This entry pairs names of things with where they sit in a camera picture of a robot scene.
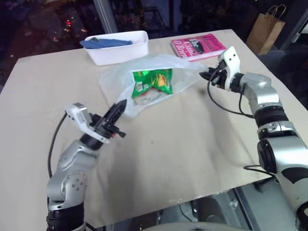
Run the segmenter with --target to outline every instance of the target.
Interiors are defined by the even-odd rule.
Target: white plastic bin
[[[97,39],[131,40],[133,42],[132,45],[120,47],[107,47],[100,49],[84,48],[97,66],[118,64],[132,59],[141,58],[149,53],[149,37],[143,30],[94,35],[87,37],[85,41],[90,40],[93,37]]]

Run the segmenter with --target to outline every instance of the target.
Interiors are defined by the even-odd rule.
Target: brown paper bag
[[[280,20],[284,13],[281,13],[279,18],[275,14],[280,6],[272,6],[268,13],[260,13],[246,41],[247,46],[256,54],[266,54],[269,52],[277,37],[279,36],[285,22]]]

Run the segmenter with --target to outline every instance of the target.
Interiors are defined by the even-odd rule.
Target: blue cloth
[[[88,41],[80,41],[80,44],[86,49],[99,49],[106,47],[119,47],[133,44],[132,41],[117,40],[117,39],[106,39],[106,38],[93,38]]]

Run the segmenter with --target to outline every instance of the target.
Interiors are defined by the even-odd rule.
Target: pink book
[[[187,61],[218,56],[226,49],[212,34],[175,39],[171,41],[171,46],[178,57]]]

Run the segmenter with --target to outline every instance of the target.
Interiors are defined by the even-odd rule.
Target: wire
[[[86,226],[92,230],[92,231],[97,231],[96,228],[94,228],[93,226],[91,226],[89,223],[86,223]]]
[[[49,152],[48,152],[48,159],[47,159],[47,166],[48,166],[48,174],[49,174],[49,178],[52,177],[52,172],[51,172],[51,154],[52,154],[52,149],[53,149],[53,145],[54,145],[54,142],[56,140],[56,136],[58,134],[58,131],[61,127],[61,124],[63,123],[63,121],[65,120],[67,114],[65,113],[64,116],[61,118],[56,130],[54,131],[54,134],[53,134],[53,137],[52,137],[52,140],[51,140],[51,144],[50,144],[50,148],[49,148]]]
[[[246,86],[246,84],[243,85],[243,89],[241,90],[241,96],[240,96],[240,100],[239,100],[239,110],[240,110],[240,112],[242,113],[242,115],[244,115],[244,116],[246,116],[246,117],[248,117],[248,118],[253,119],[253,118],[254,118],[253,115],[246,114],[246,113],[244,113],[243,110],[242,110],[242,97],[243,97],[243,93],[244,93],[245,86]]]
[[[266,172],[266,171],[262,171],[262,170],[259,170],[259,169],[255,169],[255,168],[252,168],[252,167],[261,167],[261,166],[260,165],[248,165],[248,166],[244,166],[243,169],[250,170],[250,171],[255,171],[255,172],[261,172],[261,173],[270,175],[271,177],[275,177],[275,175],[272,174],[272,173],[269,173],[269,172]]]
[[[183,215],[187,220],[189,220],[190,222],[192,222],[192,220],[191,220],[188,216],[186,216],[186,215],[183,213],[183,210],[182,210],[181,205],[179,205],[179,208],[180,208],[180,211],[181,211],[182,215]]]
[[[207,82],[207,92],[208,92],[208,96],[210,97],[211,101],[216,104],[216,106],[220,107],[222,110],[225,110],[227,112],[230,112],[230,113],[234,113],[234,114],[237,114],[237,115],[242,115],[244,116],[245,114],[241,113],[241,112],[235,112],[235,111],[232,111],[232,110],[229,110],[223,106],[221,106],[218,102],[216,102],[214,99],[213,99],[213,96],[211,94],[211,91],[210,91],[210,83],[211,81],[213,80],[213,78],[215,77],[215,74],[217,73],[217,69],[215,69],[215,71],[212,73],[210,79],[208,80]]]

